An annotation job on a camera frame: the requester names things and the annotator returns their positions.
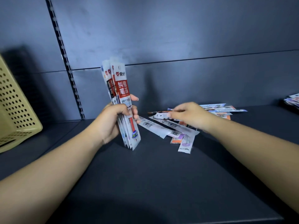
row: plastic basket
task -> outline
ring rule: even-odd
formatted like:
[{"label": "plastic basket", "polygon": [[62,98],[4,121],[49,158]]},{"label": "plastic basket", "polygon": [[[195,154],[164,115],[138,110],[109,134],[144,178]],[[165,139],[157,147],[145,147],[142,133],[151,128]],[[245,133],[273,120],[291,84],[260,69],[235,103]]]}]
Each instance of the plastic basket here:
[{"label": "plastic basket", "polygon": [[42,129],[42,124],[0,56],[0,153]]}]

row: stack of packages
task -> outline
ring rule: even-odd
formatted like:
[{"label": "stack of packages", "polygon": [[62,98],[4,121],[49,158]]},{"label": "stack of packages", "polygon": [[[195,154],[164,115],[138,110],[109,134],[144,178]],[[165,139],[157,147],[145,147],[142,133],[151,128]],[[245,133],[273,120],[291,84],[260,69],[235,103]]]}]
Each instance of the stack of packages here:
[{"label": "stack of packages", "polygon": [[[231,112],[247,112],[244,109],[235,109],[233,106],[225,106],[225,104],[211,104],[211,105],[200,105],[200,106],[217,116],[229,120],[230,120],[230,115],[232,115]],[[157,134],[163,139],[167,135],[172,137],[170,143],[180,144],[178,148],[178,152],[184,152],[190,154],[194,138],[197,134],[199,134],[199,131],[198,129],[190,125],[187,125],[186,123],[180,121],[179,119],[171,119],[167,117],[167,113],[170,112],[171,110],[172,110],[171,108],[168,108],[167,111],[148,112],[148,114],[153,115],[149,117],[152,120],[162,123],[174,130],[165,128],[143,117],[140,117],[141,120],[140,125],[148,129],[149,131]]]},{"label": "stack of packages", "polygon": [[297,109],[299,109],[299,93],[290,95],[289,97],[283,99],[283,101],[287,105],[292,105],[292,106],[296,107]]},{"label": "stack of packages", "polygon": [[133,118],[125,64],[120,63],[116,58],[104,60],[102,64],[102,75],[112,104],[125,104],[130,112],[129,116],[120,114],[117,122],[125,146],[134,150],[141,138],[136,120]]}]

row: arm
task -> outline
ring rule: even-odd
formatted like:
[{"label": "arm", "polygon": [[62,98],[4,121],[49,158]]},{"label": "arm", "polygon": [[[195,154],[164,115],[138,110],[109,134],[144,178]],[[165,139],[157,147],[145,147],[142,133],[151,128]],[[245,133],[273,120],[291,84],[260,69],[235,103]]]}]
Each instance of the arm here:
[{"label": "arm", "polygon": [[[119,113],[129,115],[126,105],[107,105],[80,134],[0,181],[0,223],[45,223],[99,148],[118,135]],[[136,107],[133,113],[137,119]]]},{"label": "arm", "polygon": [[177,106],[170,116],[213,135],[299,213],[299,145],[218,117],[193,102]]}]

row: barcode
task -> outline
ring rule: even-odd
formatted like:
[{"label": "barcode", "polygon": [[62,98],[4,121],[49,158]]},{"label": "barcode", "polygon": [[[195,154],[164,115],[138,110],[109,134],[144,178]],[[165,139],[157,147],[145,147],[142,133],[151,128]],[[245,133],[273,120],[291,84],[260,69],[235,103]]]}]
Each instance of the barcode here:
[{"label": "barcode", "polygon": [[153,124],[151,124],[149,122],[145,122],[144,125],[147,126],[147,127],[151,127]]},{"label": "barcode", "polygon": [[175,123],[168,123],[170,126],[173,126],[173,127],[177,127],[177,124],[175,124]]},{"label": "barcode", "polygon": [[177,133],[175,131],[171,132],[171,134],[174,135],[174,136],[179,136],[180,135],[179,133]]}]

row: forearm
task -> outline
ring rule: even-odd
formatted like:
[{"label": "forearm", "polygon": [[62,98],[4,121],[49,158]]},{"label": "forearm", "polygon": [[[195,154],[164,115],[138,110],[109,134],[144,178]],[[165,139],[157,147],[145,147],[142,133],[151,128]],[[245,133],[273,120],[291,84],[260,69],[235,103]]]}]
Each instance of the forearm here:
[{"label": "forearm", "polygon": [[101,146],[90,134],[87,128],[0,181],[0,222],[45,223]]},{"label": "forearm", "polygon": [[299,213],[299,145],[222,118],[207,131]]}]

